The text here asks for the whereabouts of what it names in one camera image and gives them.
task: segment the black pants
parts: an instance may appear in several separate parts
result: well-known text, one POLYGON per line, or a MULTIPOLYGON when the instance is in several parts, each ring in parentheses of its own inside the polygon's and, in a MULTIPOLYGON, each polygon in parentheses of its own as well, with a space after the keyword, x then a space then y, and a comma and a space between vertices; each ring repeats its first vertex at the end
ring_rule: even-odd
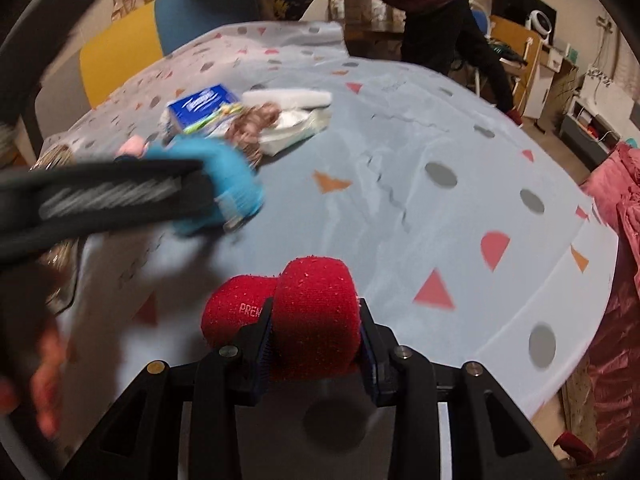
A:
POLYGON ((453 0, 433 12, 407 14, 402 61, 449 73, 454 50, 487 77, 498 110, 513 108, 511 85, 498 55, 491 50, 474 18, 469 0, 453 0))

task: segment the red shoe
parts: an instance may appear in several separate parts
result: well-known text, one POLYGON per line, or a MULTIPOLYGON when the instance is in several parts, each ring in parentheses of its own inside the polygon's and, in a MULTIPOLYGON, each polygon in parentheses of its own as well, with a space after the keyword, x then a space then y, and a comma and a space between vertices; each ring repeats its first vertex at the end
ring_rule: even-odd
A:
POLYGON ((522 116, 520 112, 516 108, 512 108, 508 112, 504 113, 508 118, 510 118, 516 126, 522 127, 522 116))

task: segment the person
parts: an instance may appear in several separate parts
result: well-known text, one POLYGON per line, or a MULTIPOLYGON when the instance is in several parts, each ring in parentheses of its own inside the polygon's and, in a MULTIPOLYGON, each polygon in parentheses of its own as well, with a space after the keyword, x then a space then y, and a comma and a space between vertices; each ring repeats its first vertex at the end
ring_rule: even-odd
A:
MULTIPOLYGON (((55 319, 47 322, 37 346, 40 365, 30 380, 31 401, 40 431, 47 438, 54 438, 60 428, 60 383, 66 353, 55 319)), ((20 402, 15 385, 0 375, 0 415, 8 415, 20 402)))
POLYGON ((0 358, 0 416, 8 415, 26 401, 33 406, 40 431, 47 438, 54 438, 60 428, 66 344, 44 298, 59 286, 61 279, 55 270, 38 262, 5 267, 0 273, 0 337, 6 339, 0 358), (21 399, 17 385, 3 375, 7 373, 3 368, 7 348, 13 348, 16 363, 25 362, 25 355, 16 352, 26 352, 28 361, 32 355, 38 360, 24 385, 28 390, 24 394, 30 399, 21 399))
MULTIPOLYGON (((275 0, 279 20, 299 20, 313 0, 275 0)), ((508 76, 498 55, 489 47, 469 6, 469 0, 382 0, 404 10, 402 61, 448 75, 454 51, 485 75, 498 110, 518 126, 522 118, 513 105, 508 76)))

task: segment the computer monitor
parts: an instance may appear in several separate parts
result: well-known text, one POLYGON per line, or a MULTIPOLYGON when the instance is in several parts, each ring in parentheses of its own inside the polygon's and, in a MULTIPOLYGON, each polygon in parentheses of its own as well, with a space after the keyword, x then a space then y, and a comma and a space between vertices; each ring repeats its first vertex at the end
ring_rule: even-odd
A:
POLYGON ((551 21, 553 30, 551 31, 549 42, 553 44, 558 13, 542 0, 494 0, 492 6, 492 14, 495 16, 500 16, 523 26, 527 23, 530 14, 534 10, 541 10, 551 21))

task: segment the white cabinet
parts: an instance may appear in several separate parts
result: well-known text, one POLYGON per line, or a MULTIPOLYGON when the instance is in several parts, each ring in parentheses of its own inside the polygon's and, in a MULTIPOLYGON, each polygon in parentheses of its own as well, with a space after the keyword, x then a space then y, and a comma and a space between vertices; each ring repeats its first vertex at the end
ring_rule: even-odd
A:
POLYGON ((536 120, 540 118, 555 75, 556 72, 549 67, 538 64, 533 72, 533 84, 531 85, 527 107, 524 109, 523 114, 525 117, 536 120))

